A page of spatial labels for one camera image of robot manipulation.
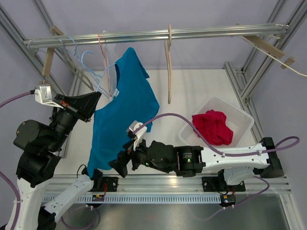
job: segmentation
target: gray floor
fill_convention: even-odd
[[[93,221],[94,212],[74,205],[63,216],[75,228],[84,228]],[[219,205],[102,205],[96,230],[288,230],[280,199],[261,195],[240,207],[225,210],[209,221],[199,221],[220,209]],[[59,222],[56,230],[67,229]]]

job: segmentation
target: crumpled red fabric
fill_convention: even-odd
[[[193,125],[212,145],[229,145],[234,136],[226,126],[226,115],[223,112],[210,110],[205,114],[193,115]]]

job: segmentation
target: white bin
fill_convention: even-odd
[[[211,97],[205,104],[197,110],[195,114],[205,114],[209,110],[221,111],[226,115],[226,125],[233,132],[234,136],[230,145],[221,145],[222,147],[236,147],[240,144],[243,137],[250,131],[254,125],[254,118],[244,110],[232,105],[219,97]],[[192,127],[185,124],[179,132],[179,138],[187,145],[206,146],[194,132]]]

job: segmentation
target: teal garment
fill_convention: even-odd
[[[94,114],[92,149],[88,173],[94,169],[111,169],[108,163],[117,158],[123,145],[130,141],[126,130],[133,121],[145,123],[159,110],[159,103],[150,87],[149,75],[133,48],[128,48],[115,65],[118,95]],[[152,123],[148,124],[150,132]]]

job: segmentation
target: beige hanger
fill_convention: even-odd
[[[167,74],[168,74],[168,104],[172,100],[172,58],[171,58],[171,45],[172,45],[172,26],[168,26],[169,37],[164,41],[164,49],[166,55]]]

